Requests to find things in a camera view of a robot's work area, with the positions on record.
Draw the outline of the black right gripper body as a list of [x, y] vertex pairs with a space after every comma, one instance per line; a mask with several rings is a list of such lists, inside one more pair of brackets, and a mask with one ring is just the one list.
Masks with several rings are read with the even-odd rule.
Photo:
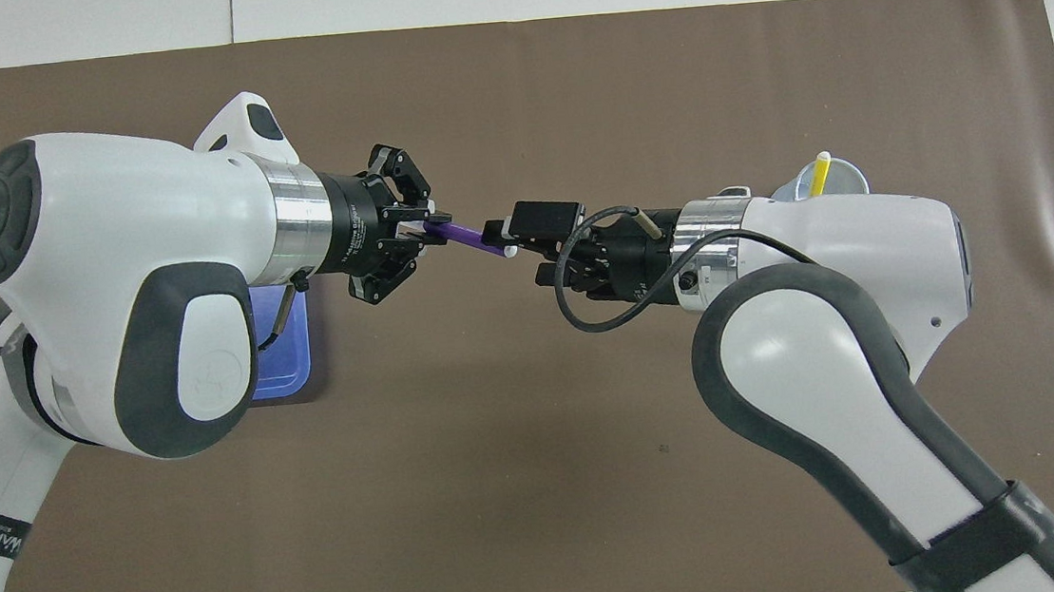
[[575, 293], [593, 301], [636, 303], [644, 299], [672, 264], [674, 230], [680, 214], [678, 208], [647, 212], [662, 232], [662, 238], [655, 240], [629, 215], [591, 226], [572, 248]]

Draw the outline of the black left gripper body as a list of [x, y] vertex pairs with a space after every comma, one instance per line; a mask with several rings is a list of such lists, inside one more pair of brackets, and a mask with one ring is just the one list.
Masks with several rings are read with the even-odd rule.
[[325, 175], [320, 182], [332, 209], [331, 242], [325, 271], [368, 275], [383, 258], [377, 243], [385, 236], [379, 210], [391, 204], [390, 188], [376, 174]]

